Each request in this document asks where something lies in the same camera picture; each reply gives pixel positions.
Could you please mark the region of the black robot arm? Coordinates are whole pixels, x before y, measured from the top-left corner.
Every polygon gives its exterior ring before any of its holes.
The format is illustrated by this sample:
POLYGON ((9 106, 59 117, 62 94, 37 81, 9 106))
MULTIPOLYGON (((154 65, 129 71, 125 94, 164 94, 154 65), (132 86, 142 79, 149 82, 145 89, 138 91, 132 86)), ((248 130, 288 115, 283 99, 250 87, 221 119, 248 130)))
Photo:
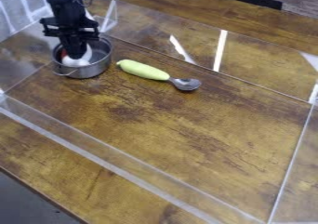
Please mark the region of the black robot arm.
POLYGON ((46 0, 54 16, 42 18, 45 35, 58 37, 71 59, 81 59, 87 42, 100 39, 98 22, 86 14, 83 0, 46 0))

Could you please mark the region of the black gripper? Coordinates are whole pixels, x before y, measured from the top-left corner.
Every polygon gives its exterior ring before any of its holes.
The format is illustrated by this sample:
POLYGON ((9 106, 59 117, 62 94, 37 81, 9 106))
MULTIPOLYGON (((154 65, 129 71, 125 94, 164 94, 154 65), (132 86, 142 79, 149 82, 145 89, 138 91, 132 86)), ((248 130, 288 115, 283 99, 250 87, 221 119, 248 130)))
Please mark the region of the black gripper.
POLYGON ((81 0, 49 0, 54 16, 42 18, 45 35, 59 37, 62 47, 73 59, 81 59, 87 51, 86 40, 98 40, 98 22, 86 16, 81 0))

